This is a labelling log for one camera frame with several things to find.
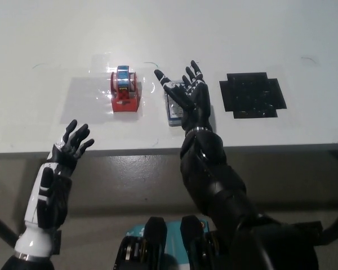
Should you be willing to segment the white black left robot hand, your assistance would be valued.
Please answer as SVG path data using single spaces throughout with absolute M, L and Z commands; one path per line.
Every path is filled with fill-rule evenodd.
M 77 124 L 76 120 L 70 122 L 39 168 L 24 217 L 26 229 L 15 245 L 20 259 L 39 261 L 54 253 L 56 231 L 68 213 L 70 178 L 78 160 L 94 144 L 87 138 L 88 124 L 80 128 Z

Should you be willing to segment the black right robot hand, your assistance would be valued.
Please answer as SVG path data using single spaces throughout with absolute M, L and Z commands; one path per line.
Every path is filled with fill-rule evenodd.
M 183 84 L 176 84 L 158 69 L 154 70 L 154 74 L 164 91 L 182 108 L 181 126 L 185 133 L 197 128 L 212 131 L 208 85 L 195 61 L 191 61 L 185 71 L 186 75 L 182 76 Z

